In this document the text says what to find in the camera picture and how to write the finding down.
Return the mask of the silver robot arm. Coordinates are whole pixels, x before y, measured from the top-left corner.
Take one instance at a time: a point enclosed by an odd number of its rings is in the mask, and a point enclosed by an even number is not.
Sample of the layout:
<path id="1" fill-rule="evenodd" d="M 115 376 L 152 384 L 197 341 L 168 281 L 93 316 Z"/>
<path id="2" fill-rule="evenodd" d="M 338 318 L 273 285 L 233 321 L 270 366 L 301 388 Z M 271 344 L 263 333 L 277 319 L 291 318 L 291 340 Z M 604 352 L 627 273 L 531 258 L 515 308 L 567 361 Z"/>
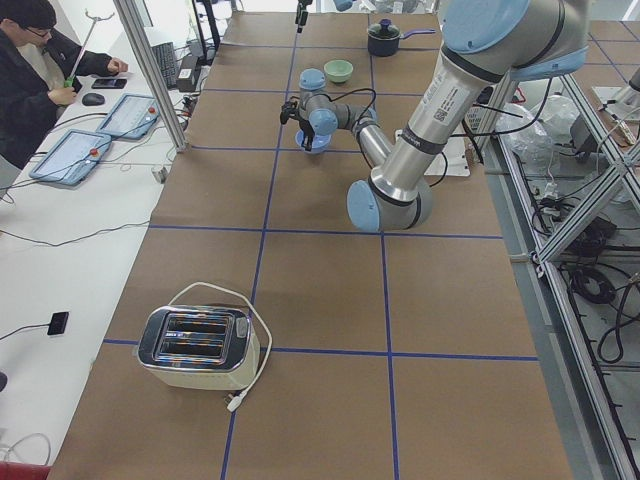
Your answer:
<path id="1" fill-rule="evenodd" d="M 298 0 L 295 16 L 296 32 L 301 33 L 308 19 L 307 7 L 310 6 L 312 0 Z M 352 7 L 353 0 L 333 0 L 334 7 L 338 12 L 344 12 Z"/>
<path id="2" fill-rule="evenodd" d="M 350 131 L 373 164 L 369 177 L 348 190 L 352 224 L 365 232 L 411 229 L 432 210 L 428 167 L 481 91 L 504 76 L 538 80 L 579 69 L 589 11 L 587 1 L 450 2 L 433 79 L 396 141 L 371 108 L 330 99 L 317 69 L 301 74 L 299 99 L 283 105 L 280 120 L 298 121 L 305 150 L 317 135 Z"/>

